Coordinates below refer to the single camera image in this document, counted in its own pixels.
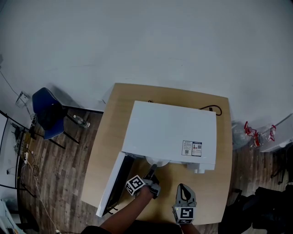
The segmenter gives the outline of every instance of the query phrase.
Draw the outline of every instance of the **black bag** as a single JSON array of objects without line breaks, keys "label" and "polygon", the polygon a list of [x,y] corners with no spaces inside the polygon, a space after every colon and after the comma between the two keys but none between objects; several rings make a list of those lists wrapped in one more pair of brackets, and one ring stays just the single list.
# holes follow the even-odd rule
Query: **black bag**
[{"label": "black bag", "polygon": [[56,124],[57,120],[64,118],[66,114],[67,110],[63,109],[60,103],[52,104],[38,114],[38,123],[45,131],[50,130]]}]

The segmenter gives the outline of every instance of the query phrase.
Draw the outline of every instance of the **chair leg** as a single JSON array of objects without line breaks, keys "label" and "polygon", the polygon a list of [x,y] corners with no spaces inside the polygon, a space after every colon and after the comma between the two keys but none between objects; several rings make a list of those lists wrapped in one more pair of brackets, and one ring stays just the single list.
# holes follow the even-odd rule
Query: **chair leg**
[{"label": "chair leg", "polygon": [[77,140],[75,140],[72,136],[70,136],[67,132],[63,132],[67,137],[69,137],[71,140],[73,140],[75,143],[78,143],[79,144],[79,142],[77,141]]},{"label": "chair leg", "polygon": [[62,146],[62,145],[58,144],[57,142],[53,141],[52,139],[49,139],[49,141],[50,141],[50,142],[52,142],[52,143],[54,143],[55,145],[58,145],[59,147],[61,147],[61,148],[65,149],[65,147],[64,147],[64,146]]},{"label": "chair leg", "polygon": [[25,184],[22,183],[22,187],[24,187],[24,189],[33,197],[33,198],[37,198],[36,195],[33,195],[28,189],[27,187],[25,186]]},{"label": "chair leg", "polygon": [[283,166],[281,166],[281,167],[279,168],[279,170],[278,170],[275,174],[272,174],[272,175],[271,175],[271,178],[276,177],[276,176],[277,176],[282,170],[283,170]]},{"label": "chair leg", "polygon": [[69,114],[66,114],[67,118],[69,118],[73,123],[78,124]]},{"label": "chair leg", "polygon": [[281,179],[281,181],[278,182],[278,185],[283,183],[285,172],[286,172],[286,168],[284,167],[283,172],[282,172],[282,179]]}]

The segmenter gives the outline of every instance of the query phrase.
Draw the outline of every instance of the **sticker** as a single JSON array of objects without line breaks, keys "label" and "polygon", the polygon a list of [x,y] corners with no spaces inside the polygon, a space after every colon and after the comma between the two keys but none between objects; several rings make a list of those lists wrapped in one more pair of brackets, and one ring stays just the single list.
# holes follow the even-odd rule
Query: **sticker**
[{"label": "sticker", "polygon": [[185,220],[185,219],[181,219],[181,220],[179,220],[178,223],[186,224],[186,223],[191,223],[192,221],[193,221],[192,219],[187,219],[187,220]]},{"label": "sticker", "polygon": [[192,141],[183,141],[182,155],[191,156],[192,153]]},{"label": "sticker", "polygon": [[145,182],[137,175],[126,182],[127,191],[133,195],[145,185]]},{"label": "sticker", "polygon": [[181,208],[180,218],[193,218],[193,208]]},{"label": "sticker", "polygon": [[201,151],[202,151],[202,142],[183,141],[182,143],[181,155],[201,157]]},{"label": "sticker", "polygon": [[193,142],[192,143],[192,156],[201,157],[202,142]]}]

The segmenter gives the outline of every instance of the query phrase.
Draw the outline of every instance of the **microwave label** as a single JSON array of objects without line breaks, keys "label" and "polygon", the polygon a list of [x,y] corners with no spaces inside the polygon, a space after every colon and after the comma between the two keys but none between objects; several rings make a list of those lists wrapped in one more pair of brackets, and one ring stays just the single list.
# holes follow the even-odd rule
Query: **microwave label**
[{"label": "microwave label", "polygon": [[183,141],[182,143],[181,155],[201,157],[201,151],[202,151],[202,142]]}]

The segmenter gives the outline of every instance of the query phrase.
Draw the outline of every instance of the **blue chair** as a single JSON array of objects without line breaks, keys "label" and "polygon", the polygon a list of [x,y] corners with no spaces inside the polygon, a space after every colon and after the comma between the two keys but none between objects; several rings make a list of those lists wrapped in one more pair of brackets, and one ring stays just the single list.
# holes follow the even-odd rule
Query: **blue chair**
[{"label": "blue chair", "polygon": [[[67,116],[71,121],[73,121],[76,124],[76,122],[67,114],[68,110],[61,105],[61,103],[54,97],[54,95],[47,88],[41,88],[39,91],[34,93],[32,100],[33,100],[33,111],[35,112],[35,114],[40,115],[44,110],[46,109],[48,110],[48,108],[52,105],[60,105],[62,109],[65,111],[65,116]],[[63,117],[60,119],[57,119],[53,127],[44,131],[45,131],[45,134],[43,138],[45,140],[48,139],[49,141],[51,141],[52,143],[58,145],[59,147],[63,149],[65,149],[65,147],[53,141],[52,140],[53,137],[56,137],[64,133],[71,140],[79,144],[77,140],[75,140],[67,132],[64,131]]]}]

